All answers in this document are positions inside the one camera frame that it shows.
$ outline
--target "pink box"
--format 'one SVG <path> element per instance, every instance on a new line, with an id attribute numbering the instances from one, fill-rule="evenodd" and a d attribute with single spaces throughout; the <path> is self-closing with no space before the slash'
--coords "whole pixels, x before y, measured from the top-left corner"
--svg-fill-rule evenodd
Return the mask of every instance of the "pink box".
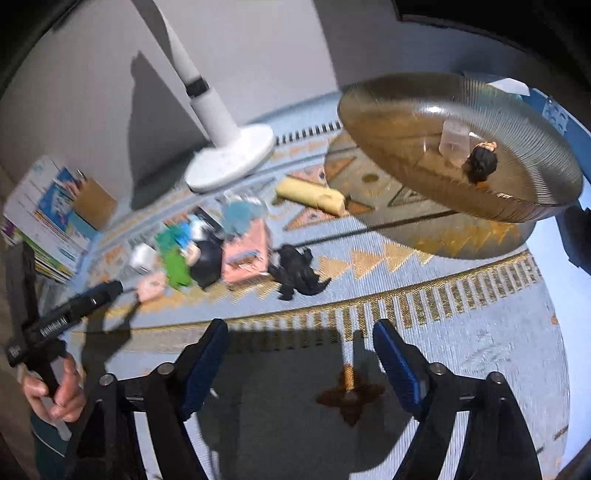
<path id="1" fill-rule="evenodd" d="M 271 234 L 263 219 L 253 220 L 249 231 L 223 244 L 222 281 L 230 290 L 264 280 L 271 258 Z"/>

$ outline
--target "teal sleeve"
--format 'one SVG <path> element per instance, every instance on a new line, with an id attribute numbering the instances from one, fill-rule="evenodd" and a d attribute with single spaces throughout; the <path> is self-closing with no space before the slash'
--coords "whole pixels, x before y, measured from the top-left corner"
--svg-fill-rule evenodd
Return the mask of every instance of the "teal sleeve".
<path id="1" fill-rule="evenodd" d="M 64 478 L 64 456 L 68 443 L 57 430 L 31 412 L 31 428 L 35 440 L 35 464 L 43 480 Z"/>

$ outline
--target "white wall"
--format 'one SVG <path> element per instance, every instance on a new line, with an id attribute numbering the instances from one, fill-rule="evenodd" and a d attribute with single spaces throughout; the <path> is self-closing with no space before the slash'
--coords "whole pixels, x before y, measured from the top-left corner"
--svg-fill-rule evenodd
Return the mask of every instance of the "white wall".
<path id="1" fill-rule="evenodd" d="M 239 123 L 396 70 L 480 70 L 546 91 L 560 80 L 494 40 L 396 22 L 389 0 L 156 1 Z M 194 119 L 131 0 L 90 0 L 0 100 L 0 159 L 18 179 L 49 154 L 123 197 L 195 143 Z"/>

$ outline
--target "metal bolt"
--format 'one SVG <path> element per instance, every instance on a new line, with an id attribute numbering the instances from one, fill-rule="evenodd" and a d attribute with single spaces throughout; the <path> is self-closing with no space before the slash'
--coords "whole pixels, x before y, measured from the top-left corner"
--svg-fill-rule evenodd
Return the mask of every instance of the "metal bolt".
<path id="1" fill-rule="evenodd" d="M 100 378 L 99 383 L 103 387 L 106 387 L 107 385 L 111 385 L 113 383 L 114 379 L 115 379 L 115 376 L 113 374 L 106 374 Z"/>
<path id="2" fill-rule="evenodd" d="M 499 372 L 491 372 L 488 376 L 494 383 L 498 383 L 499 385 L 505 381 L 505 377 Z"/>
<path id="3" fill-rule="evenodd" d="M 429 368 L 431 369 L 431 372 L 433 372 L 436 375 L 443 375 L 447 371 L 445 365 L 439 362 L 432 363 L 431 365 L 429 365 Z"/>
<path id="4" fill-rule="evenodd" d="M 165 364 L 161 364 L 156 369 L 160 375 L 168 375 L 174 371 L 174 365 L 170 362 L 166 362 Z"/>

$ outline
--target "human hand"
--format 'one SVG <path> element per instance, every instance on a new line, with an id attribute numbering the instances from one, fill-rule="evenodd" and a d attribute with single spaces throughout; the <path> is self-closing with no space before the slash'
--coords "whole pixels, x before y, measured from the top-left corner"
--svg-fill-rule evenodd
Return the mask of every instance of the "human hand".
<path id="1" fill-rule="evenodd" d="M 41 400 L 48 393 L 47 385 L 32 375 L 27 375 L 22 382 L 22 390 L 31 408 L 40 419 L 47 423 L 52 423 L 55 420 L 67 422 L 78 420 L 86 403 L 86 397 L 79 385 L 80 374 L 76 371 L 76 361 L 69 353 L 64 359 L 63 365 L 64 377 L 53 398 L 55 405 L 50 411 L 47 411 Z"/>

